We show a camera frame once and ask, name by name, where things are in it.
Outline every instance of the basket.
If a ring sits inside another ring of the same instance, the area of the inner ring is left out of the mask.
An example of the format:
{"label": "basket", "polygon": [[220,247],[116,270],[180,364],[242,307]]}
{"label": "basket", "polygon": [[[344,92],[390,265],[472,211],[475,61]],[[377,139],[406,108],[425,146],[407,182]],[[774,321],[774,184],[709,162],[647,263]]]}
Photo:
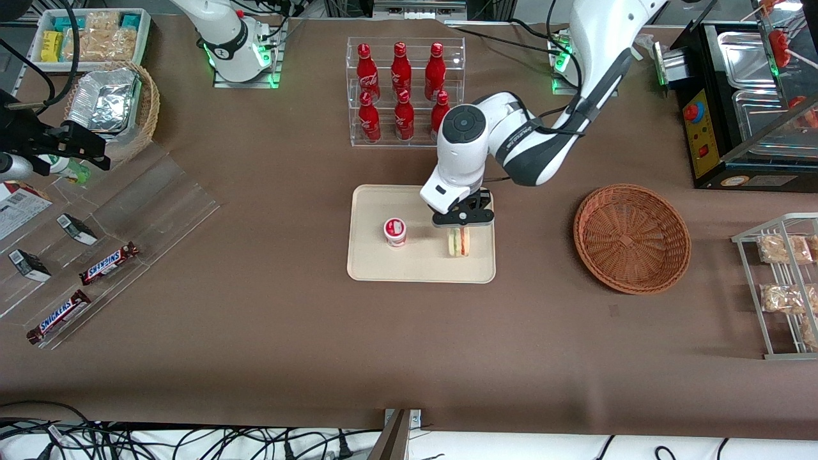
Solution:
{"label": "basket", "polygon": [[615,184],[588,195],[573,240],[593,275],[627,294],[657,294],[690,265],[690,234],[679,213],[644,187]]}
{"label": "basket", "polygon": [[[142,90],[139,93],[139,108],[137,112],[136,127],[137,135],[130,142],[117,142],[114,138],[106,145],[106,155],[113,161],[125,161],[133,158],[137,153],[144,150],[151,143],[153,133],[156,130],[156,122],[159,120],[159,89],[156,83],[143,67],[130,61],[116,61],[101,63],[100,70],[130,69],[139,74],[142,81]],[[68,105],[65,107],[65,118],[74,103],[74,96],[77,94],[78,84],[75,83],[68,95]]]}

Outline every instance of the brown paper tablecloth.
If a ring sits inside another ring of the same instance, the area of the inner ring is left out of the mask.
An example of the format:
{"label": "brown paper tablecloth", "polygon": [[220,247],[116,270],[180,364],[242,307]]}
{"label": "brown paper tablecloth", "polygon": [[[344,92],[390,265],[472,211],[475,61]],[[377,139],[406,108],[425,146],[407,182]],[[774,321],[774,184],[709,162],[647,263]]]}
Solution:
{"label": "brown paper tablecloth", "polygon": [[[544,46],[510,26],[481,30]],[[650,33],[669,44],[679,29]],[[155,139],[222,208],[57,350],[0,322],[0,399],[60,400],[94,420],[364,427],[382,423],[379,409],[412,407],[445,430],[818,439],[818,363],[761,360],[728,239],[815,211],[816,197],[693,189],[679,110],[650,59],[553,180],[491,187],[494,281],[351,280],[355,187],[422,184],[435,164],[433,150],[349,145],[352,35],[461,34],[428,20],[309,20],[288,40],[280,88],[228,90],[210,87],[186,17],[155,18],[144,63],[162,95]],[[535,113],[567,103],[551,95],[543,53],[466,40],[467,100],[509,89]],[[20,96],[44,88],[29,72]],[[579,261],[574,211],[611,183],[655,190],[687,222],[690,270],[670,291],[620,295]]]}

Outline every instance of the metal tray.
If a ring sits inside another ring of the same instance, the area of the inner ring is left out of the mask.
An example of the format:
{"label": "metal tray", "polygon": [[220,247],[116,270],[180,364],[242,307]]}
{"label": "metal tray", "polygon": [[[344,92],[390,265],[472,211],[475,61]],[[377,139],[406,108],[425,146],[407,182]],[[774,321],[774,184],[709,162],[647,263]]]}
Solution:
{"label": "metal tray", "polygon": [[733,88],[775,88],[760,33],[725,32],[717,41]]}
{"label": "metal tray", "polygon": [[[746,141],[786,110],[781,107],[775,91],[739,90],[733,94],[733,105],[739,121],[741,139]],[[758,155],[795,156],[799,158],[818,157],[818,130],[783,131],[784,135],[768,136],[751,149]]]}

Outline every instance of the plastic bottle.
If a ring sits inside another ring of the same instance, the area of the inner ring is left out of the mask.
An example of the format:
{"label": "plastic bottle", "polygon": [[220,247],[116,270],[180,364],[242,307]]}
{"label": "plastic bottle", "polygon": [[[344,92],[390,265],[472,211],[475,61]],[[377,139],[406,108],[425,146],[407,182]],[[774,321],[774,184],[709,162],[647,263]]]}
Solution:
{"label": "plastic bottle", "polygon": [[429,57],[429,63],[426,64],[426,86],[424,95],[426,99],[435,101],[438,92],[443,89],[443,83],[446,81],[446,63],[443,62],[443,45],[441,43],[432,43],[432,55]]}
{"label": "plastic bottle", "polygon": [[395,135],[402,141],[415,136],[415,108],[409,102],[409,92],[402,90],[398,94],[398,105],[395,106]]}
{"label": "plastic bottle", "polygon": [[368,92],[372,96],[372,103],[380,99],[380,86],[378,85],[378,66],[372,60],[369,45],[361,43],[358,45],[358,82],[361,91]]}
{"label": "plastic bottle", "polygon": [[432,107],[432,130],[429,135],[433,141],[438,140],[438,131],[440,124],[443,122],[443,117],[449,111],[449,93],[445,90],[438,92],[438,102]]}
{"label": "plastic bottle", "polygon": [[87,166],[70,158],[56,155],[40,155],[39,157],[51,166],[49,171],[51,174],[65,178],[70,183],[83,184],[91,177],[91,170]]}
{"label": "plastic bottle", "polygon": [[358,110],[358,117],[361,119],[364,140],[374,144],[380,140],[380,117],[378,109],[372,105],[372,95],[368,92],[361,93],[361,109]]}
{"label": "plastic bottle", "polygon": [[395,58],[392,61],[392,89],[400,94],[404,89],[411,96],[411,64],[407,58],[407,45],[404,42],[395,43]]}

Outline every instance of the yellow panel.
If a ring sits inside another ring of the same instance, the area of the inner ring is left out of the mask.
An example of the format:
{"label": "yellow panel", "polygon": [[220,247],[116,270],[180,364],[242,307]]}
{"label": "yellow panel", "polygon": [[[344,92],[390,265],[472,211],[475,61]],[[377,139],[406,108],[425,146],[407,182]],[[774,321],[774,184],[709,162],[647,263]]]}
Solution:
{"label": "yellow panel", "polygon": [[698,123],[685,120],[685,132],[687,133],[687,145],[690,147],[690,155],[693,157],[693,172],[698,179],[719,164],[719,154],[716,138],[713,135],[710,108],[708,107],[708,100],[704,96],[704,90],[700,91],[685,108],[694,106],[697,102],[704,105],[704,116]]}

